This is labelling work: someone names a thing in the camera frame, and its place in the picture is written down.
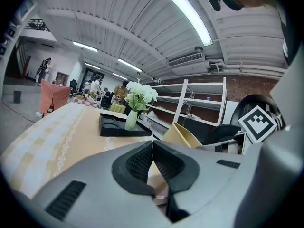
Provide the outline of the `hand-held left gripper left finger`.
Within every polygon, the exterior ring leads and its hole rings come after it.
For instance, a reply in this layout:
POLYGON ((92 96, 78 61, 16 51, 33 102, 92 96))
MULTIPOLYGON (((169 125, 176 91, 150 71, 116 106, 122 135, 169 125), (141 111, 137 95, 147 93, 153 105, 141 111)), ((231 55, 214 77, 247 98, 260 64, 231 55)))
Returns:
POLYGON ((88 156, 43 186, 34 201, 62 227, 166 228, 147 184, 153 142, 88 156))

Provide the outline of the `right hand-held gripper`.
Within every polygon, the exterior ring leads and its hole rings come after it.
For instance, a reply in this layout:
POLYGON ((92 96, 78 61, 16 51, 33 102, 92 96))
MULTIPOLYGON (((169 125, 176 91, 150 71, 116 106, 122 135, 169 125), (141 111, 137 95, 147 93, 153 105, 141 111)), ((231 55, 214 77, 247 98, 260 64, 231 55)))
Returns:
MULTIPOLYGON (((277 120, 273 119, 260 106, 255 106, 251 111, 238 119, 237 123, 244 132, 241 155, 245 155, 251 145, 263 142, 269 135, 278 130, 277 120)), ((236 154, 236 141, 231 139, 198 146, 196 149, 236 154)))

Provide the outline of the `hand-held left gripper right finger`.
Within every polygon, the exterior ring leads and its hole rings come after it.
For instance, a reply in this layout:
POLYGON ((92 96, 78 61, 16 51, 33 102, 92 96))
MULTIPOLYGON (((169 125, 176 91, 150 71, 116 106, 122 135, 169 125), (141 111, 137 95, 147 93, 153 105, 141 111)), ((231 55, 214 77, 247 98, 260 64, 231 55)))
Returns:
POLYGON ((239 168, 241 155, 153 142, 153 161, 168 184, 166 216, 173 223, 209 203, 239 168))

